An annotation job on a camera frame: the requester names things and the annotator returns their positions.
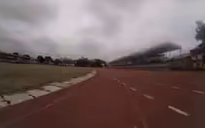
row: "lane marking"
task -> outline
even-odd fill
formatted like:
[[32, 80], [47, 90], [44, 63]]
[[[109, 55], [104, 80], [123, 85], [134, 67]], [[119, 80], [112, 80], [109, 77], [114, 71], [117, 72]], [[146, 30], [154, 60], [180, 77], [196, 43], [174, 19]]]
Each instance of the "lane marking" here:
[[129, 89], [132, 90], [132, 91], [135, 91], [135, 92], [137, 91], [137, 89], [135, 89], [133, 87], [129, 87]]
[[203, 91], [198, 91], [198, 90], [193, 90], [193, 92], [198, 93], [198, 94], [205, 94]]
[[122, 85], [126, 86], [126, 83], [121, 83]]
[[180, 109], [178, 109], [178, 108], [175, 108], [175, 107], [173, 107], [173, 106], [168, 106], [168, 108], [170, 109], [170, 110], [173, 110], [173, 111], [175, 111], [175, 112], [177, 112], [177, 113], [179, 113], [179, 114], [181, 114], [181, 115], [184, 115], [184, 116], [189, 116], [190, 114], [188, 114], [187, 112], [184, 112], [184, 111], [182, 111], [182, 110], [180, 110]]
[[145, 98], [150, 99], [150, 100], [154, 100], [154, 99], [155, 99], [154, 97], [152, 97], [152, 96], [150, 96], [150, 95], [147, 95], [147, 94], [143, 94], [143, 96], [144, 96]]
[[171, 86], [171, 88], [172, 89], [177, 89], [177, 90], [179, 90], [180, 88], [179, 87], [177, 87], [177, 86]]

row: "white curb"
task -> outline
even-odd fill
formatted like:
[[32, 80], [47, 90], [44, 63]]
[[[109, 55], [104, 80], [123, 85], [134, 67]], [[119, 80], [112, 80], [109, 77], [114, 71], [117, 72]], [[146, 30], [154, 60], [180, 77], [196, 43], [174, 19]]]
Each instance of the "white curb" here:
[[64, 81], [64, 82], [54, 82], [47, 84], [43, 87], [42, 89], [34, 89], [34, 90], [27, 90], [26, 92], [23, 93], [16, 93], [13, 95], [3, 95], [0, 97], [0, 108], [6, 107], [8, 105], [14, 105], [18, 104], [21, 102], [24, 102], [26, 100], [31, 100], [43, 95], [47, 95], [49, 93], [68, 88], [74, 84], [83, 82], [85, 80], [88, 80], [92, 78], [96, 74], [96, 71], [92, 71], [91, 73], [86, 74], [85, 76], [81, 76], [78, 78], [72, 78], [69, 81]]

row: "cloudy sky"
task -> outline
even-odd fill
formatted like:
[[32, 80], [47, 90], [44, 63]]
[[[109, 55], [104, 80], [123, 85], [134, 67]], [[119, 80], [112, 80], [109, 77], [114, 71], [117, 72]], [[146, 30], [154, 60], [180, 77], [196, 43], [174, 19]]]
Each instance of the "cloudy sky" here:
[[197, 44], [205, 0], [0, 0], [0, 49], [54, 57], [116, 57], [171, 41]]

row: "track surface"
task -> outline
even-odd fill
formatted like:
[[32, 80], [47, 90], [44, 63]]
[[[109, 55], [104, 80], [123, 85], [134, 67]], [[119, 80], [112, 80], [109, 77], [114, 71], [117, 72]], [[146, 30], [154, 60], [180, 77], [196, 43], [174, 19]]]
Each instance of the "track surface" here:
[[98, 69], [86, 82], [0, 110], [0, 128], [205, 128], [205, 72]]

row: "grass field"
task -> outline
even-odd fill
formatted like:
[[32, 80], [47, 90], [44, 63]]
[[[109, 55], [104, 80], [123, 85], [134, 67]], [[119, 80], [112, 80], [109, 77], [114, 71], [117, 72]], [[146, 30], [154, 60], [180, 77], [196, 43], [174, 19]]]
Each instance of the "grass field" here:
[[0, 63], [0, 95], [39, 88], [50, 82], [65, 81], [92, 69], [37, 64]]

